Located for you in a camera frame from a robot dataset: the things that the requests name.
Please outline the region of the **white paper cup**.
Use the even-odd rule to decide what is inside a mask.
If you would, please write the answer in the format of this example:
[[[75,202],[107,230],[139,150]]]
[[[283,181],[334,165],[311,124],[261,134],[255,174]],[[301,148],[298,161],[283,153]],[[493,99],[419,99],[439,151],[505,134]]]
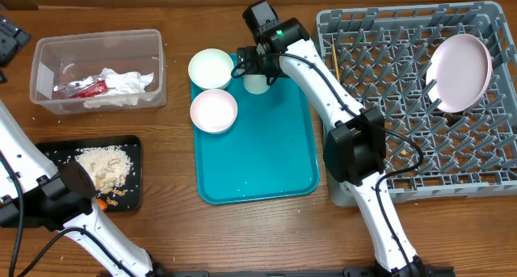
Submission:
[[[267,77],[261,74],[245,76],[243,86],[251,94],[263,94],[270,88],[267,84]]]

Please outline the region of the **white bowl with rice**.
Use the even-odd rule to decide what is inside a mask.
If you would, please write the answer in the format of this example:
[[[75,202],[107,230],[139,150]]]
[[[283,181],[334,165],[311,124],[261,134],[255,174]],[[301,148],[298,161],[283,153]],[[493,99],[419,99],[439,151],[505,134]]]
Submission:
[[[234,63],[231,56],[216,48],[199,51],[190,60],[188,75],[202,90],[225,89],[231,81]]]

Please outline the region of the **white bowl with peanuts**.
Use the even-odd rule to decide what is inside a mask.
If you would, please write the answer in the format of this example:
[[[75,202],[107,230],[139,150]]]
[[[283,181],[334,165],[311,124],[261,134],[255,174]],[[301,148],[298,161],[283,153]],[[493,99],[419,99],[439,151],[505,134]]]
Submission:
[[[238,107],[235,98],[225,90],[205,90],[192,101],[190,117],[201,131],[220,134],[228,131],[237,119]]]

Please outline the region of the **wooden chopstick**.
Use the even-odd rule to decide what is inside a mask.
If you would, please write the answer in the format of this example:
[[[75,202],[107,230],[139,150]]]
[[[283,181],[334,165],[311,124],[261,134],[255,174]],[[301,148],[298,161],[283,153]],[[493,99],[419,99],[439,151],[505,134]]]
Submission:
[[[332,53],[332,60],[334,65],[334,71],[335,71],[335,77],[337,81],[340,83],[340,70],[339,70],[339,64],[338,64],[338,58],[337,58],[337,52],[336,47],[334,44],[331,45],[331,53]]]

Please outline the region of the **red snack wrapper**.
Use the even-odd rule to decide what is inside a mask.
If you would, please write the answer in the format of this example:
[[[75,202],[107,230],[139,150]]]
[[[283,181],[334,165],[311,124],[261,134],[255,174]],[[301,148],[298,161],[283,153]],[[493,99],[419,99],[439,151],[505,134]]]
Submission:
[[[104,77],[88,76],[53,87],[53,99],[91,98],[108,92]]]

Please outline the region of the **white tissue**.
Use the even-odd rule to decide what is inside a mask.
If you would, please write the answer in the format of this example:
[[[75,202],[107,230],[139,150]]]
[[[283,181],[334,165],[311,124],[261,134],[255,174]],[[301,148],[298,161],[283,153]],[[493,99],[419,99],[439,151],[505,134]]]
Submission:
[[[100,74],[105,81],[107,91],[100,94],[100,99],[85,101],[85,108],[123,105],[136,106],[140,99],[150,101],[151,95],[145,94],[145,88],[154,80],[154,73],[142,75],[137,71],[117,73],[113,69],[104,68]]]

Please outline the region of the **orange carrot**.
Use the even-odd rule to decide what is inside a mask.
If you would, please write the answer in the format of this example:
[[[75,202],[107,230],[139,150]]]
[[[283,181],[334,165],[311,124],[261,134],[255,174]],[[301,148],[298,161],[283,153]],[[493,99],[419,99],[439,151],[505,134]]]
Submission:
[[[108,204],[104,200],[97,199],[97,203],[98,203],[98,205],[99,205],[99,207],[101,208],[102,211],[106,211],[107,210]]]

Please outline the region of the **white round plate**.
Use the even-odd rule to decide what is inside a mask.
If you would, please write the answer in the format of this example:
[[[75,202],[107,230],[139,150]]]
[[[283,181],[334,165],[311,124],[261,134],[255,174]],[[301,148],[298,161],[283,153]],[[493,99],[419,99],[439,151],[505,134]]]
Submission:
[[[472,107],[485,93],[493,67],[487,47],[477,37],[458,34],[434,51],[426,71],[429,99],[440,111],[457,113]]]

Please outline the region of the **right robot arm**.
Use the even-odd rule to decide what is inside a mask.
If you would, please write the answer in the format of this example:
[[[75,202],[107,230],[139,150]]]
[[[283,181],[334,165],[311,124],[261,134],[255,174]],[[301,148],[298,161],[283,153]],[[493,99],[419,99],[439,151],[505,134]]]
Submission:
[[[385,127],[378,107],[367,109],[349,95],[319,56],[298,19],[280,20],[266,0],[242,14],[256,49],[231,72],[232,78],[263,74],[267,84],[291,78],[305,93],[326,130],[323,159],[337,183],[352,193],[374,245],[377,276],[425,276],[427,269],[406,236],[386,183]]]

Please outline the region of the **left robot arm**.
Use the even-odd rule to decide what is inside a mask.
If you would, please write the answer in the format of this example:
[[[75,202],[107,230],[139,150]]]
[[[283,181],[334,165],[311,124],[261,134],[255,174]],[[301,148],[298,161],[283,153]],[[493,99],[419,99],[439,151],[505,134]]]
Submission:
[[[77,242],[113,276],[165,276],[164,267],[131,242],[107,217],[86,171],[71,162],[58,168],[1,108],[1,226],[17,230],[9,266],[14,275],[23,231],[45,227]]]

